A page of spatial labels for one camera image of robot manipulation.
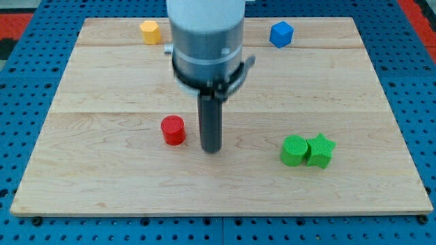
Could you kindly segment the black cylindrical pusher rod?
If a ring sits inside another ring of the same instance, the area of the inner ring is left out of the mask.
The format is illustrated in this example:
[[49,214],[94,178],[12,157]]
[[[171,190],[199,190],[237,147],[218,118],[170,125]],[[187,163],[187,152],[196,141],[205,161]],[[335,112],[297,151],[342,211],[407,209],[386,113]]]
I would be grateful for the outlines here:
[[198,97],[198,121],[203,151],[216,153],[222,144],[222,101],[206,95]]

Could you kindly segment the black clamp ring mount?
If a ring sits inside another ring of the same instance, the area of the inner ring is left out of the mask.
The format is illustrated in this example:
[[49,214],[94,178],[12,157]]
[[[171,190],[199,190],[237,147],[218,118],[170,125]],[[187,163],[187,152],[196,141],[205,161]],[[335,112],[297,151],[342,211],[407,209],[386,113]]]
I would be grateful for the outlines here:
[[249,56],[244,62],[240,62],[238,68],[231,75],[212,80],[195,80],[184,76],[174,63],[173,73],[174,80],[178,85],[189,95],[197,96],[210,96],[221,101],[226,101],[231,97],[245,82],[249,70],[255,64],[255,55]]

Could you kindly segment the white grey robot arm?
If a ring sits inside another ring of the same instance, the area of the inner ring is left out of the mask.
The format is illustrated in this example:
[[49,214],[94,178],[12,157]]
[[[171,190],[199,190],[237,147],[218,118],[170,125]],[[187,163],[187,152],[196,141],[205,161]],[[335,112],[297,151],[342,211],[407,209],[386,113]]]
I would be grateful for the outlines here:
[[222,105],[244,83],[255,56],[242,59],[244,1],[168,0],[174,79],[197,98],[204,152],[222,144]]

